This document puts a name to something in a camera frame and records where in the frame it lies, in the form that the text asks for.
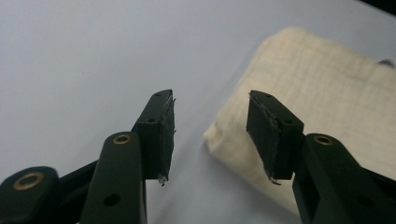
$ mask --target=folded towel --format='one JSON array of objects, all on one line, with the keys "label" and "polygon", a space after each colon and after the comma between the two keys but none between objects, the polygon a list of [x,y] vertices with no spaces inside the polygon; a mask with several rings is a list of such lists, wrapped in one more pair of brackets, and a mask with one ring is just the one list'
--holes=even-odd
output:
[{"label": "folded towel", "polygon": [[331,135],[361,166],[396,179],[396,71],[391,67],[301,28],[287,28],[257,49],[204,139],[213,156],[298,214],[292,181],[277,186],[268,180],[246,132],[251,90],[274,95],[304,123],[305,134]]}]

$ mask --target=cream cloth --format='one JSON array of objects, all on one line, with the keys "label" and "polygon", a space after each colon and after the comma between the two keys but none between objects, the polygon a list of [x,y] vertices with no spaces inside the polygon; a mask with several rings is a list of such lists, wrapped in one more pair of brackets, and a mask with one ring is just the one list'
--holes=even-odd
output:
[{"label": "cream cloth", "polygon": [[246,132],[251,90],[274,95],[303,121],[305,134],[331,135],[361,166],[396,179],[394,69],[300,28],[287,28],[257,49],[204,139],[213,156],[298,214],[292,181],[268,180]]}]

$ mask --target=white table surface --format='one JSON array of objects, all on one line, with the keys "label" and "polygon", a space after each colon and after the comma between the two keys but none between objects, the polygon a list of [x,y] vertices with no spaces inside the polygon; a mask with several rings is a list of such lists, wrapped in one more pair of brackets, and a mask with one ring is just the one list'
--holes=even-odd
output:
[{"label": "white table surface", "polygon": [[148,182],[148,223],[299,223],[202,139],[255,48],[287,26],[396,59],[396,18],[353,0],[0,1],[0,181],[97,160],[173,89],[170,182]]}]

